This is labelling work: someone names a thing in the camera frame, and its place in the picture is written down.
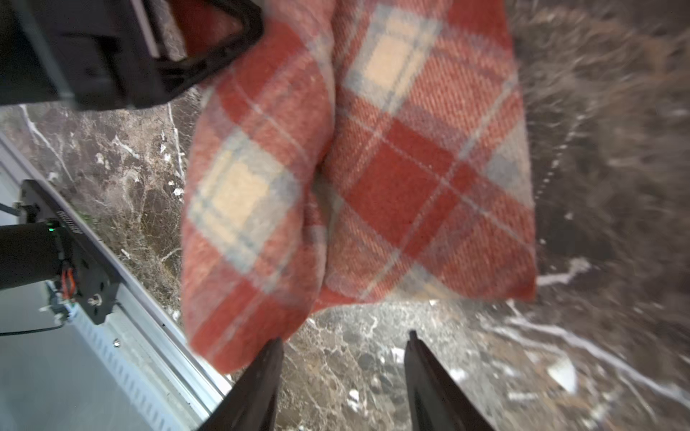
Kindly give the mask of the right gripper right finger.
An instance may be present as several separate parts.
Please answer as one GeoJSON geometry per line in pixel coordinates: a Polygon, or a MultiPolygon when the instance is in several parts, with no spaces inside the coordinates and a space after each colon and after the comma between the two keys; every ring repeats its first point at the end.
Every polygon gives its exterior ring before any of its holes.
{"type": "Polygon", "coordinates": [[[404,370],[412,430],[494,431],[414,330],[406,344],[404,370]]]}

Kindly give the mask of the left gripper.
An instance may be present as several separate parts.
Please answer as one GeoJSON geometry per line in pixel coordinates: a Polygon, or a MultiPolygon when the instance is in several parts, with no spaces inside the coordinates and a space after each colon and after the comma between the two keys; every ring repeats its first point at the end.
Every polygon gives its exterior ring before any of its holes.
{"type": "Polygon", "coordinates": [[[1,102],[149,108],[221,72],[263,33],[253,1],[4,1],[1,102]]]}

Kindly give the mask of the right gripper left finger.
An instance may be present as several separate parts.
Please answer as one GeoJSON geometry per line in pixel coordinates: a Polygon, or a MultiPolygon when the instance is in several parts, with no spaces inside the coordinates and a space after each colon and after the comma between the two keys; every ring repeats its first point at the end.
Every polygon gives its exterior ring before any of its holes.
{"type": "Polygon", "coordinates": [[[268,341],[199,431],[275,429],[284,359],[281,339],[268,341]]]}

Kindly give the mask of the red plaid skirt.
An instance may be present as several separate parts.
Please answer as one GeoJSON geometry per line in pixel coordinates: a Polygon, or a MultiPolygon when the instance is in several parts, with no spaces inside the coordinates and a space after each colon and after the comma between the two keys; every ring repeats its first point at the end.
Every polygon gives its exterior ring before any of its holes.
{"type": "Polygon", "coordinates": [[[268,1],[205,86],[181,309],[217,371],[340,305],[537,292],[523,99],[501,1],[268,1]]]}

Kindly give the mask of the aluminium front rail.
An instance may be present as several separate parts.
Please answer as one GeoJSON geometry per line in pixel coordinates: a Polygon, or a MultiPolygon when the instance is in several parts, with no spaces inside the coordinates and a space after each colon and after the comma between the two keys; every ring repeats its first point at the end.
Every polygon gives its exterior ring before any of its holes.
{"type": "Polygon", "coordinates": [[[1,140],[1,165],[14,181],[31,179],[46,188],[122,278],[104,323],[91,323],[79,309],[57,332],[75,348],[59,355],[59,365],[75,359],[87,368],[87,375],[79,377],[71,366],[63,380],[77,395],[77,405],[61,417],[59,428],[197,429],[232,389],[232,381],[192,354],[172,316],[6,138],[1,140]]]}

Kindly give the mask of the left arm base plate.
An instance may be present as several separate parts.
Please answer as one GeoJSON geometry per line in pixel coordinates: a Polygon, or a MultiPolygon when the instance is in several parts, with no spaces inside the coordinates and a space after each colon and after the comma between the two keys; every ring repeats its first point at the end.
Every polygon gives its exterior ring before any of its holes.
{"type": "Polygon", "coordinates": [[[45,182],[23,181],[21,203],[29,220],[44,224],[55,238],[61,293],[78,303],[94,324],[105,323],[122,282],[114,264],[45,182]]]}

